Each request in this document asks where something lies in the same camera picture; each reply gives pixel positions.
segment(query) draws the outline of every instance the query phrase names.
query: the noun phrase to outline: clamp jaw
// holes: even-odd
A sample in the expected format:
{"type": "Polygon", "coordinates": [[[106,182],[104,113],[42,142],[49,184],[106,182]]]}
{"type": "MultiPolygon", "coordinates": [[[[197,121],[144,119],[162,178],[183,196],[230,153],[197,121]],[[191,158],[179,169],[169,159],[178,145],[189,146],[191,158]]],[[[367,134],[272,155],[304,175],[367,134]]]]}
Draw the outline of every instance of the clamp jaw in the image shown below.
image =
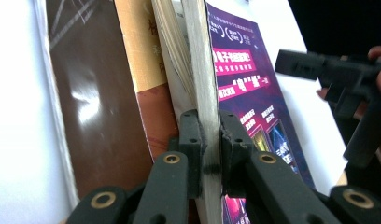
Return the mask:
{"type": "MultiPolygon", "coordinates": [[[[381,223],[381,199],[350,186],[318,194],[276,154],[258,151],[237,116],[220,117],[222,195],[245,197],[251,223],[381,223]]],[[[185,112],[179,139],[155,161],[144,187],[96,189],[67,224],[188,223],[188,199],[200,197],[205,172],[203,136],[197,111],[185,112]]]]}
{"type": "Polygon", "coordinates": [[[340,118],[352,118],[360,102],[368,102],[368,108],[344,154],[353,165],[366,167],[381,144],[381,93],[376,86],[381,59],[374,62],[356,57],[342,60],[334,56],[281,49],[275,71],[318,79],[322,87],[329,88],[325,100],[335,104],[334,114],[340,118]]]}

